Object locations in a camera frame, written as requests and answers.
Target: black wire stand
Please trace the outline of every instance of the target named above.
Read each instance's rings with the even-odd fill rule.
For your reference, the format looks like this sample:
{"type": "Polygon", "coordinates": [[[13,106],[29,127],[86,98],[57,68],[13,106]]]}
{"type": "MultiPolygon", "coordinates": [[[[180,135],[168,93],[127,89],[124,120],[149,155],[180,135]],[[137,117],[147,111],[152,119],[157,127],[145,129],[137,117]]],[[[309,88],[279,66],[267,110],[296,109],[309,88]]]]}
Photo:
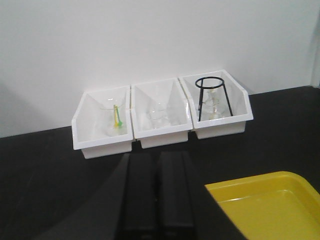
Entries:
{"type": "Polygon", "coordinates": [[[203,100],[204,100],[204,89],[217,89],[217,88],[223,87],[225,98],[226,98],[226,102],[228,103],[230,115],[233,116],[233,113],[232,113],[232,110],[231,110],[231,106],[230,106],[230,102],[229,102],[229,97],[228,97],[228,94],[227,94],[225,81],[221,77],[205,76],[205,77],[199,78],[197,81],[195,81],[195,85],[198,88],[200,88],[199,105],[198,105],[199,122],[201,121],[202,104],[203,104],[203,100]],[[206,79],[218,79],[218,80],[221,81],[221,83],[219,85],[217,85],[217,86],[204,86],[204,80],[206,80],[206,79]]]}

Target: wire ring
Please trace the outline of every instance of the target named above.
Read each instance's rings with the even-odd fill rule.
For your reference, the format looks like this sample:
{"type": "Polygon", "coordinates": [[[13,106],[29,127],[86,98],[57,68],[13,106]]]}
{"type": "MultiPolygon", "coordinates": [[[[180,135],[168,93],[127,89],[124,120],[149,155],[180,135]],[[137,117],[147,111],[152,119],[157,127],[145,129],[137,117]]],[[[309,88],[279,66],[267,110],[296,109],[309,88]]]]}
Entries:
{"type": "Polygon", "coordinates": [[[205,77],[199,78],[197,81],[195,81],[195,85],[200,89],[217,89],[217,88],[220,88],[221,86],[223,86],[224,84],[225,84],[225,81],[221,77],[218,77],[218,76],[205,76],[205,77]],[[198,82],[203,81],[205,79],[218,79],[221,81],[221,83],[217,86],[200,86],[200,85],[198,85],[198,82]]]}

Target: black countertop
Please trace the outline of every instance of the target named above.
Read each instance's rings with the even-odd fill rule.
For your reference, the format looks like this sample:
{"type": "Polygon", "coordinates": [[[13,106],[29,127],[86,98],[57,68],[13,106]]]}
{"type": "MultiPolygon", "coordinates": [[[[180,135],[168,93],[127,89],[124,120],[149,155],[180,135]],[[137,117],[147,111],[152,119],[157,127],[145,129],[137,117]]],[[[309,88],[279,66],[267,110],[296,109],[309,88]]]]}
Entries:
{"type": "MultiPolygon", "coordinates": [[[[188,151],[203,183],[276,171],[301,175],[320,192],[320,89],[250,96],[254,120],[244,133],[142,149],[188,151]]],[[[28,240],[61,222],[99,189],[123,154],[85,160],[71,127],[0,139],[0,240],[28,240]]]]}

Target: storage bin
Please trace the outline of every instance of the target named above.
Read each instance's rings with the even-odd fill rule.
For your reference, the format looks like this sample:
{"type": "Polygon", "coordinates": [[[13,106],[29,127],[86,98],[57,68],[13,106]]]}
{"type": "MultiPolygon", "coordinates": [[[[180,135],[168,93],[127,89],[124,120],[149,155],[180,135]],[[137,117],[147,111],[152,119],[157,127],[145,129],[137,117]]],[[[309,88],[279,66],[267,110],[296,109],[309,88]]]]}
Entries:
{"type": "Polygon", "coordinates": [[[86,159],[130,152],[130,86],[83,93],[71,127],[73,148],[86,159]]]}
{"type": "Polygon", "coordinates": [[[133,134],[142,148],[186,142],[193,128],[177,78],[131,86],[133,134]]]}
{"type": "Polygon", "coordinates": [[[245,131],[246,121],[254,119],[247,91],[226,70],[183,76],[179,80],[190,104],[193,130],[199,139],[242,133],[245,131]],[[217,93],[221,98],[220,105],[225,109],[224,116],[210,119],[210,113],[206,112],[206,108],[210,106],[203,105],[204,110],[199,121],[200,88],[195,82],[203,77],[218,77],[224,80],[233,116],[230,115],[224,89],[220,87],[217,88],[217,93]]]}

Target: yellow plastic tray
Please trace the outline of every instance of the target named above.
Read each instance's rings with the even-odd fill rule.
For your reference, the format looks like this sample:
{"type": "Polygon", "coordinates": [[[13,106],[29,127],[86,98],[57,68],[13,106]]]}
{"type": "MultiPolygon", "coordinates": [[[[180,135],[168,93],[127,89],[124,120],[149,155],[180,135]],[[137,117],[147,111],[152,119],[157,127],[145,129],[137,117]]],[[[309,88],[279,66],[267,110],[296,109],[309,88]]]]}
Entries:
{"type": "Polygon", "coordinates": [[[320,240],[320,195],[279,171],[206,185],[249,240],[320,240]]]}

